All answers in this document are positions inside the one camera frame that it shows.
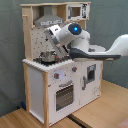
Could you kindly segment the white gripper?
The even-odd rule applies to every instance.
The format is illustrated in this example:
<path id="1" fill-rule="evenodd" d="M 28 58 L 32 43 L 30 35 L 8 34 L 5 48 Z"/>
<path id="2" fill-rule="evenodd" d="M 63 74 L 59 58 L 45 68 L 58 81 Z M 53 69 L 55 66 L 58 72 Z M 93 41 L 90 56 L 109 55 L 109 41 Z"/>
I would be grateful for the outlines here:
<path id="1" fill-rule="evenodd" d="M 44 33 L 55 50 L 58 57 L 65 57 L 68 51 L 65 50 L 57 41 L 56 34 L 61 30 L 59 26 L 51 26 L 45 29 Z"/>

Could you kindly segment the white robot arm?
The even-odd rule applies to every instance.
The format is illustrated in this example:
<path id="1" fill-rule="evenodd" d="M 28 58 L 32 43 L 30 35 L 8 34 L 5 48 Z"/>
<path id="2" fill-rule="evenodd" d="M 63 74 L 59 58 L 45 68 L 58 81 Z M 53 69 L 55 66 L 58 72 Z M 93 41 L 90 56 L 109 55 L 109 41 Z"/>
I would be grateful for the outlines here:
<path id="1" fill-rule="evenodd" d="M 69 23 L 63 28 L 53 25 L 44 33 L 59 58 L 69 55 L 73 61 L 85 62 L 87 60 L 113 61 L 128 56 L 128 34 L 119 36 L 107 51 L 90 52 L 90 34 L 78 23 Z"/>

